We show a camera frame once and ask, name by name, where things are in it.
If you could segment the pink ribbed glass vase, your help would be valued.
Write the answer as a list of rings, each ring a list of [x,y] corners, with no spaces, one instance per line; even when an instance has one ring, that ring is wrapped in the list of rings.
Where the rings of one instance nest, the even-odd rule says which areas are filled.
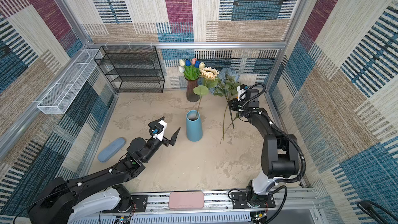
[[[187,79],[186,98],[189,102],[197,102],[200,99],[200,96],[194,93],[194,88],[196,88],[198,85],[199,85],[198,79],[196,80]]]

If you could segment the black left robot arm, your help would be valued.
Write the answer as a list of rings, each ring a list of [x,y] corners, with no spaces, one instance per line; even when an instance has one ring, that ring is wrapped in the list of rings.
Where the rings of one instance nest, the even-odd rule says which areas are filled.
[[[136,204],[123,184],[138,177],[162,145],[174,146],[179,134],[165,138],[163,117],[148,126],[151,137],[132,140],[125,157],[110,168],[76,179],[53,179],[28,206],[31,223],[68,224],[97,212],[132,212]]]

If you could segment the cream sunflower stem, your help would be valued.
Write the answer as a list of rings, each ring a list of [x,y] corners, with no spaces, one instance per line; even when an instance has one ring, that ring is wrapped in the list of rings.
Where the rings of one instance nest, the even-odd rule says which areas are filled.
[[[215,88],[219,82],[218,75],[220,72],[215,68],[204,67],[200,69],[201,77],[204,80],[203,85],[199,85],[193,89],[193,92],[200,97],[199,104],[196,109],[195,119],[199,118],[199,108],[201,104],[202,97],[208,95],[210,89]]]

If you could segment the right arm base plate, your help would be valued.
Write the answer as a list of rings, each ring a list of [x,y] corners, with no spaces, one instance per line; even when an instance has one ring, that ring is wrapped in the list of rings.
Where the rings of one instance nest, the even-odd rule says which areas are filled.
[[[232,191],[228,196],[232,200],[234,209],[276,207],[275,200],[272,196],[249,195],[241,191]]]

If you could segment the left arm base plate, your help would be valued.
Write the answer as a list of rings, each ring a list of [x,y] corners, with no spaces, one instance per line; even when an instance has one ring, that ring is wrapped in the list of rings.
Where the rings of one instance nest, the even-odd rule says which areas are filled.
[[[102,211],[103,214],[143,213],[146,211],[148,195],[131,195],[122,199],[119,204],[110,210]]]

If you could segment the blue cylindrical vase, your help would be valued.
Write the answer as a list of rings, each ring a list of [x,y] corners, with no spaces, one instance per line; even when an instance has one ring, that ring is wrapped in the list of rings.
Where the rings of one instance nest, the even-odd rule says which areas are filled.
[[[196,110],[191,110],[186,115],[186,134],[192,142],[198,142],[203,137],[201,115]]]

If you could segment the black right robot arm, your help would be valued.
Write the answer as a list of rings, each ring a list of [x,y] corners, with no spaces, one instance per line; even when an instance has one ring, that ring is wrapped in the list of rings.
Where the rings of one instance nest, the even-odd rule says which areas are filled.
[[[235,111],[238,118],[246,118],[263,138],[261,172],[246,188],[248,206],[255,208],[270,200],[278,183],[300,181],[305,175],[306,161],[296,137],[279,128],[260,107],[258,98],[265,92],[265,85],[236,88],[237,97],[229,101],[229,110]]]

